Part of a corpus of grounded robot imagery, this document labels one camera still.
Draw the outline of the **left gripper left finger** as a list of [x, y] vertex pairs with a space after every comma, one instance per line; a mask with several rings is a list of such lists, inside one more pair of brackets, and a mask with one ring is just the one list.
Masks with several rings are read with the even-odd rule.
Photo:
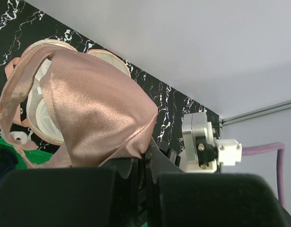
[[131, 227], [137, 213], [135, 158], [14, 170], [0, 183], [0, 227]]

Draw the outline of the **pink satin bra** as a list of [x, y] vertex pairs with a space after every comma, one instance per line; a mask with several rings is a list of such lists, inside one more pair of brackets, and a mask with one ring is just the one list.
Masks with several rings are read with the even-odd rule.
[[0, 95], [0, 129], [21, 155], [37, 148], [11, 135], [18, 105], [32, 90], [44, 60], [51, 65], [40, 80], [48, 114], [64, 139], [43, 164], [29, 168], [100, 166], [112, 158], [141, 158], [148, 149], [158, 108], [129, 76], [90, 54], [52, 44], [30, 49], [18, 62]]

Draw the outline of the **pink mesh laundry bag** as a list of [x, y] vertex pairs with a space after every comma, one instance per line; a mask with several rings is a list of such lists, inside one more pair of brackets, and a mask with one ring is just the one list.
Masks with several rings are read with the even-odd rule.
[[[91, 49], [86, 53], [108, 62], [127, 76], [131, 75], [127, 64], [109, 51]], [[44, 60], [36, 73], [32, 90], [27, 98], [26, 118], [23, 120], [21, 119], [22, 111], [21, 107], [18, 106], [13, 118], [13, 123], [22, 127], [29, 127], [41, 139], [59, 146], [64, 142], [64, 139], [49, 116], [40, 88], [40, 80], [46, 74], [50, 65], [51, 61], [49, 59]]]

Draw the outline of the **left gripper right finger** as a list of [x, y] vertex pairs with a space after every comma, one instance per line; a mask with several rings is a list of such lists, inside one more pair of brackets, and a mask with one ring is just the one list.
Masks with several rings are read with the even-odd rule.
[[291, 215], [257, 175], [185, 173], [155, 141], [145, 165], [150, 227], [291, 227]]

